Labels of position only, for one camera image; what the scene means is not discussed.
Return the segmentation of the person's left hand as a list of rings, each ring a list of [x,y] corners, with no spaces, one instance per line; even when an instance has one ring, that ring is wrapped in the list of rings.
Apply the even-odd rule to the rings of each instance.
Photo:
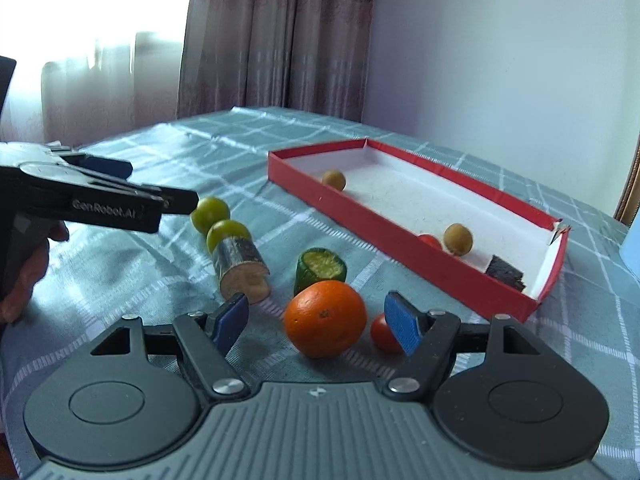
[[[1,323],[15,322],[23,313],[32,299],[35,284],[43,279],[49,265],[50,240],[55,242],[67,242],[70,232],[66,224],[58,221],[50,229],[48,236],[34,250],[25,261],[12,290],[1,301]]]

